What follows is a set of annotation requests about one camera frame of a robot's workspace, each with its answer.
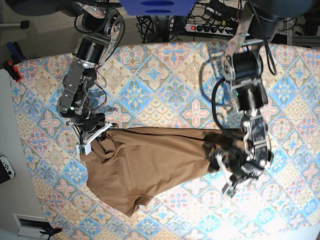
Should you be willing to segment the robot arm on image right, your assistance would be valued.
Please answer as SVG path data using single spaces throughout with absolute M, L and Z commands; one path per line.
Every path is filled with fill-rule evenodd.
M 266 64 L 275 75 L 269 42 L 283 18 L 274 0 L 247 1 L 221 58 L 223 77 L 211 95 L 213 119 L 218 120 L 216 93 L 220 84 L 226 84 L 236 111 L 242 114 L 240 133 L 222 127 L 218 136 L 205 135 L 203 148 L 209 161 L 207 170 L 223 172 L 226 183 L 222 193 L 228 197 L 233 197 L 239 187 L 257 180 L 273 162 L 267 142 L 268 125 L 261 114 L 268 97 L 262 80 L 264 62 L 260 49 L 265 48 Z

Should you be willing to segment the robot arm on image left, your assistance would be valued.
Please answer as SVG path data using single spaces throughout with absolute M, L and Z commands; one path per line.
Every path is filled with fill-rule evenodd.
M 97 70 L 118 47 L 125 22 L 118 11 L 122 6 L 119 2 L 79 0 L 77 4 L 85 11 L 81 27 L 76 28 L 82 36 L 63 78 L 64 90 L 56 110 L 77 135 L 76 151 L 88 155 L 92 151 L 91 143 L 112 126 L 103 114 L 97 113 L 97 107 L 89 106 L 89 90 L 99 85 Z

